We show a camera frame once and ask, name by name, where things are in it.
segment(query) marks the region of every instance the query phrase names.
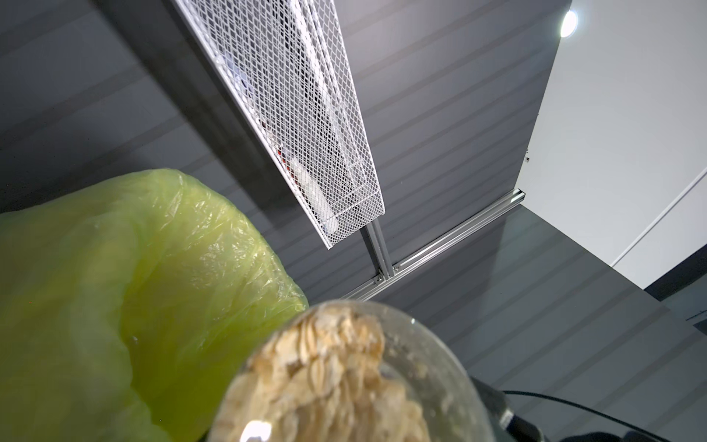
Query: metal bracket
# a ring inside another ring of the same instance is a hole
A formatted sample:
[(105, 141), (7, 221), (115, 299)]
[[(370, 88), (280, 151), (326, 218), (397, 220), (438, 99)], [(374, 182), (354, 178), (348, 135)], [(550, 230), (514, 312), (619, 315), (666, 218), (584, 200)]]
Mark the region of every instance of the metal bracket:
[(388, 249), (385, 247), (383, 231), (380, 229), (378, 219), (374, 219), (370, 223), (366, 224), (365, 232), (364, 238), (366, 238), (369, 242), (369, 246), (372, 251), (371, 255), (375, 259), (375, 263), (379, 269), (379, 276), (375, 279), (379, 282), (387, 281), (395, 276), (395, 269), (390, 261)]
[[(381, 262), (386, 263), (386, 259), (387, 262), (390, 263), (390, 257), (387, 256), (385, 243), (382, 243), (381, 254), (385, 253), (385, 256), (378, 260), (379, 268), (381, 268), (381, 275), (383, 276), (382, 281), (379, 280), (380, 277), (372, 278), (350, 291), (344, 296), (344, 299), (356, 299), (360, 301), (367, 301), (371, 299), (381, 291), (398, 282), (400, 279), (403, 279), (407, 275), (411, 274), (414, 270), (422, 267), (427, 262), (430, 262), (434, 257), (445, 252), (446, 250), (449, 250), (451, 247), (460, 243), (471, 234), (476, 233), (479, 229), (491, 223), (493, 220), (511, 210), (513, 207), (516, 207), (524, 198), (525, 193), (519, 189), (512, 190), (503, 195), (478, 214), (472, 216), (459, 226), (454, 227), (441, 237), (398, 262), (395, 266), (391, 266), (392, 271), (389, 271), (389, 274), (392, 276), (388, 277), (385, 276), (383, 265), (380, 265)], [(366, 230), (368, 231), (370, 227), (370, 229), (375, 232), (375, 225), (378, 225), (378, 220), (374, 220), (371, 224), (366, 225)], [(379, 238), (382, 241), (382, 233), (380, 233)]]

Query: plastic wrap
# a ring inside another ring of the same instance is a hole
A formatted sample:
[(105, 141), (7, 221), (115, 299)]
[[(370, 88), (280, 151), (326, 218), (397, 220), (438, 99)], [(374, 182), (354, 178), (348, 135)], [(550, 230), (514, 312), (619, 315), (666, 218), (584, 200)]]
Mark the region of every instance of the plastic wrap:
[(228, 200), (174, 170), (0, 215), (0, 434), (195, 442), (307, 307)]

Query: white mesh basket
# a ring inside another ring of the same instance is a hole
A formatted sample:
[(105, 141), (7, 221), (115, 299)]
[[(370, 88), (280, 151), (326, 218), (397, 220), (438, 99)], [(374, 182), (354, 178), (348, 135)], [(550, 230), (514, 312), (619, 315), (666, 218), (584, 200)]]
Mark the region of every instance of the white mesh basket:
[(385, 213), (332, 0), (175, 0), (327, 248)]

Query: recessed light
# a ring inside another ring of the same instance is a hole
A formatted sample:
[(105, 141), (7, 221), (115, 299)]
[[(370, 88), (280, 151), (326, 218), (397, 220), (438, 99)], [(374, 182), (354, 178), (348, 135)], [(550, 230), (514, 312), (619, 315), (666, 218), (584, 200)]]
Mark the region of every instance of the recessed light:
[(562, 20), (562, 28), (560, 28), (560, 37), (565, 38), (574, 34), (577, 30), (577, 23), (579, 19), (577, 18), (577, 13), (575, 11), (567, 11), (565, 14), (565, 19)]

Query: black cable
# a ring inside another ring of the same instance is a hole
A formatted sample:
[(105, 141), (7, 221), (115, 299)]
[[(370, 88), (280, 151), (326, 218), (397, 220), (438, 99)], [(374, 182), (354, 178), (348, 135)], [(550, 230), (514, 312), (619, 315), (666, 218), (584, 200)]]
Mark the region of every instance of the black cable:
[(554, 396), (543, 395), (542, 393), (533, 393), (533, 392), (530, 392), (530, 391), (504, 390), (503, 392), (504, 392), (505, 394), (507, 394), (507, 395), (519, 395), (519, 396), (539, 397), (540, 399), (553, 400), (553, 401), (555, 401), (555, 402), (560, 402), (561, 404), (569, 405), (569, 406), (571, 406), (571, 407), (577, 407), (578, 409), (583, 409), (583, 410), (586, 411), (586, 412), (594, 413), (594, 414), (596, 414), (597, 416), (601, 416), (601, 417), (603, 417), (603, 418), (605, 418), (605, 419), (608, 419), (608, 420), (610, 420), (610, 421), (614, 421), (614, 422), (616, 422), (617, 424), (621, 424), (621, 425), (623, 425), (623, 426), (626, 426), (626, 427), (628, 427), (628, 428), (630, 428), (630, 429), (632, 429), (632, 430), (634, 430), (634, 431), (637, 431), (638, 433), (645, 434), (645, 435), (648, 436), (648, 437), (654, 438), (656, 441), (659, 441), (659, 442), (670, 442), (670, 441), (668, 441), (666, 438), (662, 438), (662, 437), (660, 437), (659, 435), (653, 434), (653, 433), (651, 433), (651, 432), (648, 431), (648, 430), (644, 430), (644, 429), (642, 429), (642, 428), (639, 427), (639, 426), (631, 425), (631, 424), (628, 423), (628, 422), (624, 422), (624, 421), (622, 421), (622, 420), (620, 420), (620, 419), (617, 419), (617, 418), (615, 418), (615, 417), (611, 417), (611, 416), (609, 416), (608, 414), (604, 414), (604, 413), (602, 413), (602, 412), (598, 412), (598, 411), (595, 410), (595, 409), (591, 409), (591, 408), (589, 408), (589, 407), (585, 407), (584, 405), (579, 405), (578, 403), (572, 402), (572, 401), (570, 401), (570, 400), (560, 399), (559, 397), (554, 397)]

